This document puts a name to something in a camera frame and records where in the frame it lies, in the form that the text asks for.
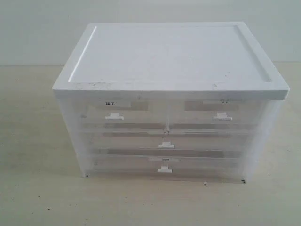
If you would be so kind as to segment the clear plastic storage box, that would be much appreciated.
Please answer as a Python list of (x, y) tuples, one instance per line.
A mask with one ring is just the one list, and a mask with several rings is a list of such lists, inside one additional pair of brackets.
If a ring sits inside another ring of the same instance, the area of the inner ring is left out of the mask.
[(109, 155), (176, 156), (189, 158), (239, 158), (252, 143), (247, 131), (197, 131), (161, 129), (86, 130), (76, 153)]
[(245, 178), (238, 159), (234, 158), (94, 155), (87, 158), (86, 165), (87, 171), (116, 174), (223, 178), (229, 180)]

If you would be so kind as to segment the white translucent drawer cabinet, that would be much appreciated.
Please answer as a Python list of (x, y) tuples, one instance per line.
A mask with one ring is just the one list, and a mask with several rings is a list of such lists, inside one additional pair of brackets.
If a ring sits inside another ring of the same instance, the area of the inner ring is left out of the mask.
[[(81, 115), (92, 103), (164, 101), (168, 107), (164, 132), (174, 130), (169, 128), (169, 112), (175, 101), (260, 103), (252, 129), (196, 129), (254, 133), (247, 151), (236, 158), (245, 178), (217, 178), (241, 183), (252, 176), (289, 90), (284, 78), (243, 22), (91, 23), (53, 84), (75, 153), (81, 146), (82, 132), (106, 129), (87, 128), (81, 124)], [(76, 153), (85, 178), (97, 174), (135, 175), (87, 171), (87, 158), (94, 155), (107, 154)]]

